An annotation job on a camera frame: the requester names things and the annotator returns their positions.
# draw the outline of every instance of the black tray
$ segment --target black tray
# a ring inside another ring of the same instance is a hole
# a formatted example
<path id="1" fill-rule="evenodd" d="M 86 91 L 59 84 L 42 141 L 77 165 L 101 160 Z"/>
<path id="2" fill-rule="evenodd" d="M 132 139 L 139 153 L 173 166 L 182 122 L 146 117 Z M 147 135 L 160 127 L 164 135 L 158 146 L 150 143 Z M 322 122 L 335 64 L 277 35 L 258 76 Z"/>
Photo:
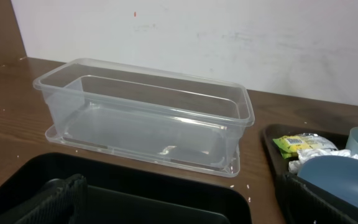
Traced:
<path id="1" fill-rule="evenodd" d="M 288 172 L 291 160 L 283 159 L 273 139 L 284 135 L 316 133 L 344 149 L 348 136 L 282 124 L 267 126 L 261 133 L 262 145 L 275 183 L 275 195 L 289 224 L 358 223 L 358 208 Z"/>
<path id="2" fill-rule="evenodd" d="M 0 187 L 0 214 L 74 174 L 88 182 L 86 223 L 251 223 L 232 189 L 59 153 L 31 159 Z"/>

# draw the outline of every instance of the crumpled white plastic bag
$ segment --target crumpled white plastic bag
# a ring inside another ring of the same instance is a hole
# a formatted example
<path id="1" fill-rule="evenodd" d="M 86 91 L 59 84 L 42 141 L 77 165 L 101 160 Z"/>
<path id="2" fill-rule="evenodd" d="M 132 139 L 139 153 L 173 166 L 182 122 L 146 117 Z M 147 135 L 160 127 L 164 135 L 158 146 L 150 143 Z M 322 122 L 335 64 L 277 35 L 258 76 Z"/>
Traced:
<path id="1" fill-rule="evenodd" d="M 352 156 L 351 151 L 348 149 L 339 151 L 331 151 L 329 149 L 300 149 L 297 152 L 299 160 L 291 161 L 288 164 L 288 170 L 293 174 L 297 174 L 306 161 L 317 156 L 344 156 L 358 159 L 358 154 L 354 154 Z"/>

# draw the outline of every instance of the wooden table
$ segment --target wooden table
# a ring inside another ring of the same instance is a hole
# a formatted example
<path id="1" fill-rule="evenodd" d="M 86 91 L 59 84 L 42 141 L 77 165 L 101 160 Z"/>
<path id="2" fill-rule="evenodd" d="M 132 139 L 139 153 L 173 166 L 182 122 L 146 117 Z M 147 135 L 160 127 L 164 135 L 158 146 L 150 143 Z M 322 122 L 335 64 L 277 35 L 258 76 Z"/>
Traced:
<path id="1" fill-rule="evenodd" d="M 32 81 L 61 64 L 25 58 L 0 67 L 0 185 L 29 159 L 48 152 L 62 152 L 226 187 L 233 185 L 244 198 L 250 198 L 253 223 L 284 223 L 259 139 L 260 130 L 269 124 L 282 123 L 348 134 L 352 127 L 358 126 L 358 106 L 249 91 L 256 122 L 240 141 L 241 171 L 235 178 L 107 156 L 46 140 L 45 131 L 53 122 L 42 93 L 33 88 Z"/>

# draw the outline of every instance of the white wall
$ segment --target white wall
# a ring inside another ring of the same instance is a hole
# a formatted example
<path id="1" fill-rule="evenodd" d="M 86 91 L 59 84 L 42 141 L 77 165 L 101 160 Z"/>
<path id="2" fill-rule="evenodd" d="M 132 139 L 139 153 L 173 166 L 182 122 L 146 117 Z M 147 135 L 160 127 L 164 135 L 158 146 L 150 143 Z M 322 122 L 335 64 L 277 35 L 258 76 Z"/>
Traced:
<path id="1" fill-rule="evenodd" d="M 29 57 L 89 57 L 358 105 L 358 0 L 12 3 Z"/>

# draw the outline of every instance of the clear plastic container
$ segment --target clear plastic container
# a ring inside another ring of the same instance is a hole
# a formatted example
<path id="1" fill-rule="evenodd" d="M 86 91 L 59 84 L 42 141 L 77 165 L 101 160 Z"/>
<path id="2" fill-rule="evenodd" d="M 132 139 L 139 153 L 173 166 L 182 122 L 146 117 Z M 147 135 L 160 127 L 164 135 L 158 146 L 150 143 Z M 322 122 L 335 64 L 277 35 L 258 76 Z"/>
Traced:
<path id="1" fill-rule="evenodd" d="M 34 80 L 51 142 L 234 177 L 254 112 L 238 84 L 92 59 Z"/>

